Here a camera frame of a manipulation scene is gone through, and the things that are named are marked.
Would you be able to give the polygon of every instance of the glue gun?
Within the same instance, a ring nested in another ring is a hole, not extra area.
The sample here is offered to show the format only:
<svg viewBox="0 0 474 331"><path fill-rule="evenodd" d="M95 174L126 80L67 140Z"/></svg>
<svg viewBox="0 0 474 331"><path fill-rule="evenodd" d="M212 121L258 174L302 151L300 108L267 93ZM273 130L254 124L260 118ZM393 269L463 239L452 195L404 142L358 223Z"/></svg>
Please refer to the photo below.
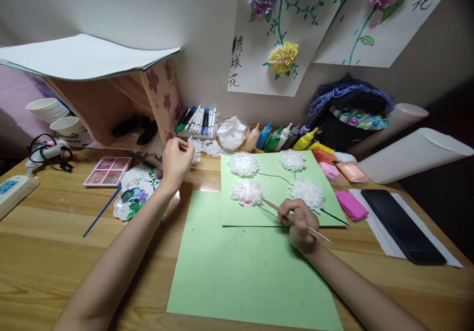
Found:
<svg viewBox="0 0 474 331"><path fill-rule="evenodd" d="M34 169L41 167L41 165L49 159L62 155L64 151L71 152L67 143L58 143L54 146L34 151L30 154L30 158L25 163L25 167L27 168L26 175L29 176Z"/></svg>

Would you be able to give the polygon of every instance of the power strip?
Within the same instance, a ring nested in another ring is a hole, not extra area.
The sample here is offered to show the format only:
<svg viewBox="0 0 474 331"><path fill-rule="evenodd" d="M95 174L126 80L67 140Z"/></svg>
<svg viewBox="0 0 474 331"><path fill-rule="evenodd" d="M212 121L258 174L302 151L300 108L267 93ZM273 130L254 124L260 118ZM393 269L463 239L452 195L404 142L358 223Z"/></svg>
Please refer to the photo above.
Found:
<svg viewBox="0 0 474 331"><path fill-rule="evenodd" d="M39 185L40 180L27 176L13 176L0 185L0 220Z"/></svg>

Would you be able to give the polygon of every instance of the blue paint bottle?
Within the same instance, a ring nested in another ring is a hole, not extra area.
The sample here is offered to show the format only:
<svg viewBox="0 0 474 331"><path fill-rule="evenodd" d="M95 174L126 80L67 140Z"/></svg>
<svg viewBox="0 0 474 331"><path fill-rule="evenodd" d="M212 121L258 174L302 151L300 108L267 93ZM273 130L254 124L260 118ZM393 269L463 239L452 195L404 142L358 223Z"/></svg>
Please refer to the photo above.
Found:
<svg viewBox="0 0 474 331"><path fill-rule="evenodd" d="M267 126L262 130L260 133L260 137L258 138L257 145L255 145L258 149L263 149L265 144L267 143L268 137L270 136L270 132L272 131L272 121L268 123Z"/></svg>

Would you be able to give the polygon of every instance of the green paint bottle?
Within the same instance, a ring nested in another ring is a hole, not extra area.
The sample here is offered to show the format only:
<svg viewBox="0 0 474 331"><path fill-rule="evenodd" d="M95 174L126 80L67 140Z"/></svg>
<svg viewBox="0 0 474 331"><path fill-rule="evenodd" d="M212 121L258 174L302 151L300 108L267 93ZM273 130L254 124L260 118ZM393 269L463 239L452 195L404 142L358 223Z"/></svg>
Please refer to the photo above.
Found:
<svg viewBox="0 0 474 331"><path fill-rule="evenodd" d="M270 138L268 139L268 142L265 145L265 148L263 149L263 151L265 151L266 153L269 153L269 152L272 152L275 149L275 147L278 144L278 141L280 140L282 129L283 129L283 126L280 126L280 128L278 130L276 130L273 133L273 135L270 136Z"/></svg>

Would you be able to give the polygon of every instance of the green paper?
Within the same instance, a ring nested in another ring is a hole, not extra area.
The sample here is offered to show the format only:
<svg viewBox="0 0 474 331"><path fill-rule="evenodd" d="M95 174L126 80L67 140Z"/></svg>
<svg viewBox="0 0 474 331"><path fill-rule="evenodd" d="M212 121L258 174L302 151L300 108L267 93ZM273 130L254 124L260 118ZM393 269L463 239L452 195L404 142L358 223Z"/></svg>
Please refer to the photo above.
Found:
<svg viewBox="0 0 474 331"><path fill-rule="evenodd" d="M347 222L331 184L322 172L313 153L311 151L301 151L301 154L306 159L306 169L301 172L296 172L296 178L311 179L318 183L326 195L324 210L342 221ZM257 158L260 169L258 173L252 177L252 179L260 183L264 198L276 205L280 205L286 198L293 199L290 196L289 188L295 179L294 172L287 171L280 166L278 162L279 156L279 152L256 154L255 157ZM231 199L234 183L242 178L231 172L228 165L230 158L230 155L221 156L222 225L281 226L274 216L260 209L258 206L243 207ZM287 182L280 177L268 177L262 174L280 176L285 178ZM277 212L266 203L261 203L259 206L275 215L277 214ZM316 215L319 219L320 226L344 226L342 222L324 212L316 212Z"/></svg>
<svg viewBox="0 0 474 331"><path fill-rule="evenodd" d="M192 193L166 311L342 330L329 287L296 255L288 228L223 227L220 198Z"/></svg>

